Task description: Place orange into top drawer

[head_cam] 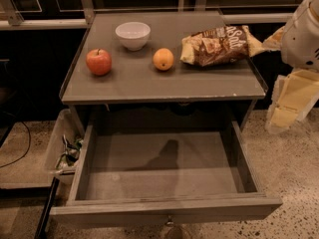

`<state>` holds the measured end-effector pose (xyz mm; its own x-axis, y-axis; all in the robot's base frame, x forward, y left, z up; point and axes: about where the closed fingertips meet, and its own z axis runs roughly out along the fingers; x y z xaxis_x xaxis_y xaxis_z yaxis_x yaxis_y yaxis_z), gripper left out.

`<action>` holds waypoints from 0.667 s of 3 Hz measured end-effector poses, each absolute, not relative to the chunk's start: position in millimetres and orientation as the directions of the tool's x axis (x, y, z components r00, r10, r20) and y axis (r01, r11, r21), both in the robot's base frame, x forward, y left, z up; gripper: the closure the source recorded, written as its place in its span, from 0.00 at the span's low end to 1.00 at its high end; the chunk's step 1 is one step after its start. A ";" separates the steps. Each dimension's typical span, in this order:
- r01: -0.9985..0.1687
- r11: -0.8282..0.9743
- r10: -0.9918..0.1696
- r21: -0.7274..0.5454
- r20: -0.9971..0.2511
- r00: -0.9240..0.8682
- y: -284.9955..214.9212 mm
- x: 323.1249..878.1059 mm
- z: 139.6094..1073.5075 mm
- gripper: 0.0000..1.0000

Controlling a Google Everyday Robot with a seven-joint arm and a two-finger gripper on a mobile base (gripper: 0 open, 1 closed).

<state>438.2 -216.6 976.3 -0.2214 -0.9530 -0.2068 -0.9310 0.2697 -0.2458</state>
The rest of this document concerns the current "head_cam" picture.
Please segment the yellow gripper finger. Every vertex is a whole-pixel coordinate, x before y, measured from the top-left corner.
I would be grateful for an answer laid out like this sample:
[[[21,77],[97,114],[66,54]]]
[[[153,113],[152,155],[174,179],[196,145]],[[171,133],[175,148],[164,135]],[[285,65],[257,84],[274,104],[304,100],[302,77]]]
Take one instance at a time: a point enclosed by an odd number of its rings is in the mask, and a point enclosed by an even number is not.
[[[303,121],[319,100],[319,72],[294,69],[275,81],[266,117],[270,133],[282,133],[297,121]]]
[[[282,35],[284,28],[281,27],[276,30],[271,36],[266,38],[262,43],[262,48],[264,51],[280,51],[282,43]]]

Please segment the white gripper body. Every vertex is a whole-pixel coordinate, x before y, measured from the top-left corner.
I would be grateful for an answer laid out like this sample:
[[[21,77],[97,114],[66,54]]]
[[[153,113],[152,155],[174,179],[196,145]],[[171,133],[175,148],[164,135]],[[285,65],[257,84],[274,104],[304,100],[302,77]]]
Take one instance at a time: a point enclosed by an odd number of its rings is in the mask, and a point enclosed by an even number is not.
[[[281,39],[281,58],[285,64],[319,69],[318,10],[318,0],[304,0],[287,21]]]

